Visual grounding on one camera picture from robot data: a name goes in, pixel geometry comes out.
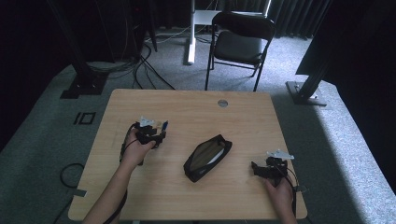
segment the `wooden table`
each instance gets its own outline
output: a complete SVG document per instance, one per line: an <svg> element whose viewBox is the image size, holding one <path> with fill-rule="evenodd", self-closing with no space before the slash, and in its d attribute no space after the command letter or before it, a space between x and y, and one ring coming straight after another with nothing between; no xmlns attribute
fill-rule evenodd
<svg viewBox="0 0 396 224"><path fill-rule="evenodd" d="M219 100L228 105L219 106ZM276 219L262 179L250 168L251 161L265 165L267 151L288 151L270 95L149 90L113 91L78 185L87 194L74 197L71 219L82 220L98 199L119 165L128 128L141 116L169 120L169 125L163 143L132 173L121 219ZM200 143L217 134L233 142L231 151L192 183L184 174L184 162ZM306 215L298 193L297 218Z"/></svg>

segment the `stand base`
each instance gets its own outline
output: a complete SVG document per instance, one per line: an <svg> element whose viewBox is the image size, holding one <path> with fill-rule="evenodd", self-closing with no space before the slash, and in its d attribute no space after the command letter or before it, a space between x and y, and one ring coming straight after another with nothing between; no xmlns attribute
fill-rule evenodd
<svg viewBox="0 0 396 224"><path fill-rule="evenodd" d="M90 85L82 86L77 75L70 85L69 90L62 93L61 99L77 99L80 95L100 95L105 87L107 76L108 73L101 73L96 76Z"/></svg>
<svg viewBox="0 0 396 224"><path fill-rule="evenodd" d="M289 93L293 102L297 105L320 105L326 106L326 101L323 100L323 97L320 93L320 90L317 89L315 93L308 99L301 98L299 95L300 88L304 85L303 82L294 82L288 81L286 82L286 86L289 89Z"/></svg>

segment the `hand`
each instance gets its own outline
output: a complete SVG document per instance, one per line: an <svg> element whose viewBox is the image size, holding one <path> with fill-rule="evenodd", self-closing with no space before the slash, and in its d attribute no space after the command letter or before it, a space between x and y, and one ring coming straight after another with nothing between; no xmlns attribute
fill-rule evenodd
<svg viewBox="0 0 396 224"><path fill-rule="evenodd" d="M155 141L151 141L145 145L140 144L136 137L137 132L137 129L132 128L128 136L128 140L126 141L126 146L129 146L125 148L121 163L127 163L136 166L143 159L145 159L146 154L155 146Z"/></svg>
<svg viewBox="0 0 396 224"><path fill-rule="evenodd" d="M286 178L282 178L276 187L273 186L270 180L264 179L264 186L268 191L270 200L281 222L283 224L295 224L297 221L291 209L291 204L293 202L293 191Z"/></svg>

